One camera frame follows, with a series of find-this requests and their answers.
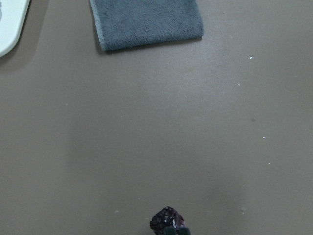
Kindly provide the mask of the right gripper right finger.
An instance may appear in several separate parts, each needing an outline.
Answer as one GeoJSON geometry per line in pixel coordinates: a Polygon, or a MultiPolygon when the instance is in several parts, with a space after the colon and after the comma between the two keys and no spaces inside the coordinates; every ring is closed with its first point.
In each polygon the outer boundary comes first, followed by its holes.
{"type": "Polygon", "coordinates": [[[179,235],[191,235],[189,228],[181,227],[179,228],[179,235]]]}

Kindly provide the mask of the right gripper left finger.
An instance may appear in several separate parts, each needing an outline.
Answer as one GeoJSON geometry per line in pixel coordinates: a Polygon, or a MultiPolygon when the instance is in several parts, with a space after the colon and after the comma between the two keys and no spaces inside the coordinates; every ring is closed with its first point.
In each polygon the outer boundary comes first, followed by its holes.
{"type": "Polygon", "coordinates": [[[177,231],[174,227],[166,227],[163,232],[164,235],[177,235],[177,231]]]}

